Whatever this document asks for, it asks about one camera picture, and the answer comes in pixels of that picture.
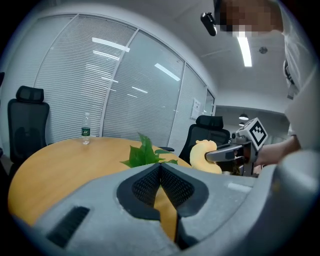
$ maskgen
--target wooden table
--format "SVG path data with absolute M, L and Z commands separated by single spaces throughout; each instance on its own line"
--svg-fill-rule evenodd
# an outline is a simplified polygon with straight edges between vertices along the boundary
M 8 194 L 9 211 L 32 226 L 51 206 L 88 181 L 127 170 L 120 161 L 129 159 L 130 146 L 139 148 L 141 142 L 91 137 L 88 145 L 77 138 L 44 147 L 15 174 Z M 160 157 L 190 167 L 174 154 Z M 160 211 L 162 228 L 174 240 L 177 212 L 162 188 L 158 190 L 154 208 Z

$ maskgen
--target plush toy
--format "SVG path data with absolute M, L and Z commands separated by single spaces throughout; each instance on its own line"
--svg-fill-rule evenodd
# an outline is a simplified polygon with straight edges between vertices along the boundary
M 217 150 L 217 144 L 211 140 L 197 140 L 190 152 L 192 168 L 213 174 L 222 174 L 220 166 L 215 162 L 208 162 L 205 153 Z

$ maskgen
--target plastic bottle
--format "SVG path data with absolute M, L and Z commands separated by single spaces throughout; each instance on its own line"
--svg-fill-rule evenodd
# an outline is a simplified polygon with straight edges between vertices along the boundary
M 87 145 L 90 143 L 90 114 L 87 112 L 82 121 L 81 136 L 82 144 Z

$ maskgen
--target black mesh vent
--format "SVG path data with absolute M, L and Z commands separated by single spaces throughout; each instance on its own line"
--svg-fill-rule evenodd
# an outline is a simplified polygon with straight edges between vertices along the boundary
M 188 200 L 195 191 L 191 183 L 165 168 L 162 168 L 161 172 L 161 186 L 175 208 Z
M 86 207 L 74 207 L 63 217 L 46 238 L 57 246 L 65 248 L 89 211 L 90 209 Z
M 160 186 L 159 169 L 160 166 L 132 185 L 132 192 L 135 197 L 151 207 L 155 204 L 156 194 Z

